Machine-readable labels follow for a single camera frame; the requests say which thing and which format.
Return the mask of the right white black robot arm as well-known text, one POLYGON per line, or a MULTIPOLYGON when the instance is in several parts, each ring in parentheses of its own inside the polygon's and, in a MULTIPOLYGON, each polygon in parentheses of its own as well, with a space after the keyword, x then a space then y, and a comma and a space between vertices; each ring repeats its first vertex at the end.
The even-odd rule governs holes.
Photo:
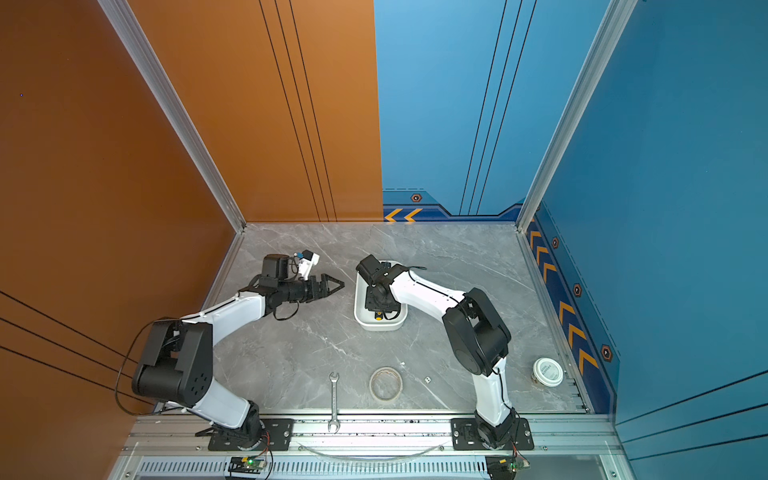
POLYGON ((413 307, 442 323, 451 351, 473 376, 481 441, 489 449, 508 444, 517 422, 504 380, 511 333, 488 295, 479 288, 462 292, 440 286, 414 267, 373 255, 356 271, 366 284, 366 310, 386 315, 413 307))

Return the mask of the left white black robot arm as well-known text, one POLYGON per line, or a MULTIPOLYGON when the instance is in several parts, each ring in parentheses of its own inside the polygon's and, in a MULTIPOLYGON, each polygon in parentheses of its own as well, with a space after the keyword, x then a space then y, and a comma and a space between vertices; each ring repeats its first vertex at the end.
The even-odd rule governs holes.
POLYGON ((132 378, 134 393, 178 406, 209 422, 203 436, 248 451, 265 447, 267 431, 258 405, 219 383, 214 347, 244 326, 273 316, 284 304, 300 306, 345 287, 326 273, 313 275, 319 256, 268 254, 262 270, 227 301, 181 318, 151 324, 132 378))

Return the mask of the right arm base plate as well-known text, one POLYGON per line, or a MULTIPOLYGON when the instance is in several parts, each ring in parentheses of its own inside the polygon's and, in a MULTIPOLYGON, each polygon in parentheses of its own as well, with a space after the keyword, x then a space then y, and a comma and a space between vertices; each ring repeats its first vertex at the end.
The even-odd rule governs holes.
POLYGON ((453 448, 458 451, 532 451, 535 448, 528 420, 517 414, 510 414, 498 426, 480 417, 453 418, 450 425, 453 448))

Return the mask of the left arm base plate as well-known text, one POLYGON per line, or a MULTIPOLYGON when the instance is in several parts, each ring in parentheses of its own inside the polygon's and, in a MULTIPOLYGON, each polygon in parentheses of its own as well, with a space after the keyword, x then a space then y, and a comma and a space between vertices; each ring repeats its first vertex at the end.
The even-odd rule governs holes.
POLYGON ((290 447, 293 430, 293 418, 260 418, 255 424, 246 422, 238 429, 212 426, 197 436, 210 438, 209 451, 284 452, 290 447))

